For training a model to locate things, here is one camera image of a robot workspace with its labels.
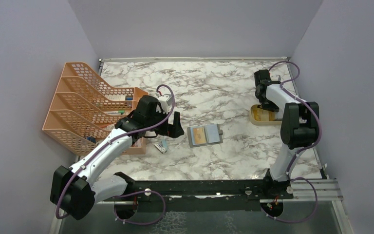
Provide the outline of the grey card holder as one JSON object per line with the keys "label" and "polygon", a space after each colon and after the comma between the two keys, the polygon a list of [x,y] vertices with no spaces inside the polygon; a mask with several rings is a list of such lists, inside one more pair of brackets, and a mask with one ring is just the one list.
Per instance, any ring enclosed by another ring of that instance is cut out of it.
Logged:
{"label": "grey card holder", "polygon": [[187,128],[190,148],[223,143],[223,131],[219,124],[208,124]]}

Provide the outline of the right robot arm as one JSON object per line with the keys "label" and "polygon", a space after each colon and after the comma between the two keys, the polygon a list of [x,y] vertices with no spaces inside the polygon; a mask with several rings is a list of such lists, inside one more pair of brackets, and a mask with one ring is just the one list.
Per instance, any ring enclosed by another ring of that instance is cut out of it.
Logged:
{"label": "right robot arm", "polygon": [[290,93],[283,83],[272,80],[266,69],[254,73],[257,106],[267,113],[270,121],[279,121],[282,147],[262,184],[262,194],[274,198],[286,192],[296,161],[318,143],[321,137],[319,106]]}

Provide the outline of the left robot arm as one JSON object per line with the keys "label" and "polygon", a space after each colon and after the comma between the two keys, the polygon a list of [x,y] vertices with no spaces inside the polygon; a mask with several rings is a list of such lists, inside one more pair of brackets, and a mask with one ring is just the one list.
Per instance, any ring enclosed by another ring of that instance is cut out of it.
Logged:
{"label": "left robot arm", "polygon": [[100,174],[133,146],[146,132],[178,138],[184,134],[180,113],[174,111],[173,94],[160,97],[142,96],[134,111],[120,119],[108,136],[87,156],[69,168],[59,166],[53,175],[50,201],[76,220],[85,217],[95,203],[112,196],[128,200],[133,186],[124,178],[113,175],[98,180]]}

